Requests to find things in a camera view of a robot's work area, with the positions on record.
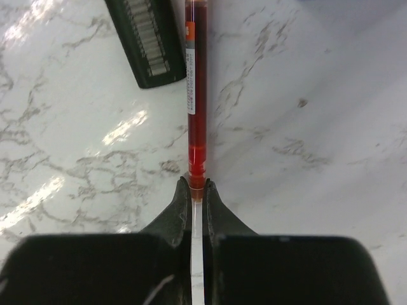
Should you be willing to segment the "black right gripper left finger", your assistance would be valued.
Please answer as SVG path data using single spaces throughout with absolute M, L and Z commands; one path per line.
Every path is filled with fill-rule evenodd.
M 2 304 L 191 304 L 191 193 L 136 233 L 30 235 L 1 269 Z

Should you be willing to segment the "pink highlighter black body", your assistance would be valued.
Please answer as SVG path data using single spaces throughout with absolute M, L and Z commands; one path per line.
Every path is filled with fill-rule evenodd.
M 170 1 L 105 0 L 105 4 L 139 88 L 169 85 L 186 77 Z

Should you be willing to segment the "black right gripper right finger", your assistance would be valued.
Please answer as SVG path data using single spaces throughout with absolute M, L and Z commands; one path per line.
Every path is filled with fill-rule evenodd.
M 203 189 L 206 304 L 388 304 L 368 251 L 342 236 L 263 235 Z

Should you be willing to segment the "red ink pen refill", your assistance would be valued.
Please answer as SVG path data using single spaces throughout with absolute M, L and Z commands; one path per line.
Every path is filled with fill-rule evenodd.
M 204 304 L 203 195 L 207 157 L 207 1 L 185 2 L 188 184 L 191 191 L 191 292 Z

